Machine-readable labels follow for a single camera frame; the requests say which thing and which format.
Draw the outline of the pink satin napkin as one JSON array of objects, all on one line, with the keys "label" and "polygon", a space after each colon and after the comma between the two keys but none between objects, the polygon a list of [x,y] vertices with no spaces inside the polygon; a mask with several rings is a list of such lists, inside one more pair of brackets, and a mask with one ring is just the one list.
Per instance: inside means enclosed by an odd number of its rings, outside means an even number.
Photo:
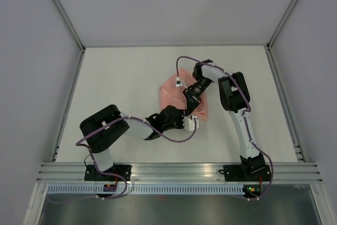
[{"label": "pink satin napkin", "polygon": [[[180,79],[185,82],[187,86],[196,83],[196,80],[190,72],[185,69],[179,69]],[[186,98],[183,94],[184,86],[176,86],[177,74],[173,74],[167,81],[160,86],[160,110],[168,105],[172,105],[180,110],[187,109]],[[206,93],[201,95],[201,104],[193,111],[200,120],[206,121],[208,118],[208,103]]]}]

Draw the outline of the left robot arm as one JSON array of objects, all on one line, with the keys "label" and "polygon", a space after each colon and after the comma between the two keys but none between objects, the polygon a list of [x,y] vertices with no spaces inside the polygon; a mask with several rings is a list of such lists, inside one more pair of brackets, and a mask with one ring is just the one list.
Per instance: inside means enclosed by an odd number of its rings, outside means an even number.
[{"label": "left robot arm", "polygon": [[169,105],[160,113],[144,120],[129,118],[116,105],[109,105],[80,124],[83,136],[90,136],[86,142],[97,164],[96,174],[104,181],[114,177],[114,161],[110,147],[121,136],[129,135],[143,140],[155,140],[171,129],[184,128],[184,111]]}]

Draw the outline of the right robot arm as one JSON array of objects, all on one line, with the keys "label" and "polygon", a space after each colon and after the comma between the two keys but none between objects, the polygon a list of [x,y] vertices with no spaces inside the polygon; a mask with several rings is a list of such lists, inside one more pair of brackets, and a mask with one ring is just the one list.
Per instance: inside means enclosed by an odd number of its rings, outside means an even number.
[{"label": "right robot arm", "polygon": [[222,108],[234,123],[240,145],[239,165],[224,165],[219,173],[226,182],[266,182],[273,179],[273,167],[265,159],[270,157],[257,146],[250,124],[250,94],[241,72],[230,74],[211,60],[196,61],[192,76],[196,82],[183,91],[186,98],[186,116],[201,104],[201,95],[212,84],[219,87]]}]

